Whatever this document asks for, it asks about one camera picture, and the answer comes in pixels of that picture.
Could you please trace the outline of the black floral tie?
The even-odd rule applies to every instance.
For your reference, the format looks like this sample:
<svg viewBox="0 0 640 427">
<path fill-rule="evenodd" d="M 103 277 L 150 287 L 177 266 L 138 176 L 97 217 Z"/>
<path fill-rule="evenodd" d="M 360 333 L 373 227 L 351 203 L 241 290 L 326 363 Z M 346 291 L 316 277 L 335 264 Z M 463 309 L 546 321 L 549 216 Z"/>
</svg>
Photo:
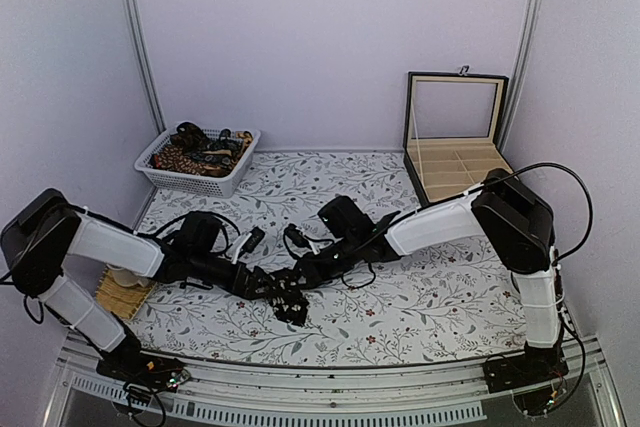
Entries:
<svg viewBox="0 0 640 427">
<path fill-rule="evenodd" d="M 295 326 L 306 323 L 309 302 L 302 293 L 297 272 L 282 269 L 268 273 L 265 294 L 279 321 Z"/>
</svg>

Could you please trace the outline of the black compartment storage box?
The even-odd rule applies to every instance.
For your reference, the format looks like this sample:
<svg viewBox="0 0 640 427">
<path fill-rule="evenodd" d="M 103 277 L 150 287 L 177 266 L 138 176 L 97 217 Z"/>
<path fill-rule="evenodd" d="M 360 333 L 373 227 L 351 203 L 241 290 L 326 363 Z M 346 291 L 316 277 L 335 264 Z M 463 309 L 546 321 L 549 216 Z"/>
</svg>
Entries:
<svg viewBox="0 0 640 427">
<path fill-rule="evenodd" d="M 501 75 L 407 74 L 404 165 L 423 206 L 459 194 L 489 171 L 511 167 L 496 145 L 509 79 Z"/>
</svg>

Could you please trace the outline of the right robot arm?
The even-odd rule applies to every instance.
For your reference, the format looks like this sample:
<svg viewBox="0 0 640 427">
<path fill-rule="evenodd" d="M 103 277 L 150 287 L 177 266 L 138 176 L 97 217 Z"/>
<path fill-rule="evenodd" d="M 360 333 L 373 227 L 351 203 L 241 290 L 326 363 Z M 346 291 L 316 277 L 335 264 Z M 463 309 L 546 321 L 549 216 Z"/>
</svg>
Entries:
<svg viewBox="0 0 640 427">
<path fill-rule="evenodd" d="M 359 262 L 395 261 L 436 244 L 484 235 L 516 282 L 524 309 L 524 352 L 514 371 L 527 383 L 566 373 L 553 211 L 514 175 L 493 169 L 460 194 L 413 213 L 389 213 L 378 222 L 347 196 L 330 201 L 318 215 L 337 241 L 296 261 L 294 269 L 307 287 Z"/>
</svg>

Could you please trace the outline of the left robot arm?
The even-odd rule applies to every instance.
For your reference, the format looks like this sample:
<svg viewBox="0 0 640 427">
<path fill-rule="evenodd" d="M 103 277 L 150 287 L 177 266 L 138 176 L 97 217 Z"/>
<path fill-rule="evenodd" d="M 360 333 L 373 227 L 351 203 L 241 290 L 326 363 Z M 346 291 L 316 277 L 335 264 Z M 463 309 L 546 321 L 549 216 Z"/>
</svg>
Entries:
<svg viewBox="0 0 640 427">
<path fill-rule="evenodd" d="M 192 211 L 152 234 L 70 204 L 56 189 L 37 196 L 1 231 L 1 252 L 11 283 L 36 299 L 99 353 L 103 376 L 153 388 L 176 388 L 189 374 L 177 359 L 145 354 L 135 334 L 102 307 L 63 270 L 69 256 L 99 261 L 163 284 L 201 281 L 243 299 L 256 299 L 266 288 L 265 274 L 249 269 L 240 256 L 262 237 L 258 230 L 239 236 L 223 250 L 213 246 L 225 217 Z"/>
</svg>

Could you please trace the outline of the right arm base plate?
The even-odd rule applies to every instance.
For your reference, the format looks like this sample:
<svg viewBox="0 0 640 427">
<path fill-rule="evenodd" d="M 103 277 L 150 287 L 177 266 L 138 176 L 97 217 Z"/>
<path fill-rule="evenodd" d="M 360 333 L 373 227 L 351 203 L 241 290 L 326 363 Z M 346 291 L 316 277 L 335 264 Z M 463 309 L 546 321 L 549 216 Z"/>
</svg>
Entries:
<svg viewBox="0 0 640 427">
<path fill-rule="evenodd" d="M 482 369 L 490 393 L 559 380 L 569 373 L 567 363 L 562 358 L 556 363 L 549 363 L 544 357 L 525 353 L 490 356 L 483 363 Z"/>
</svg>

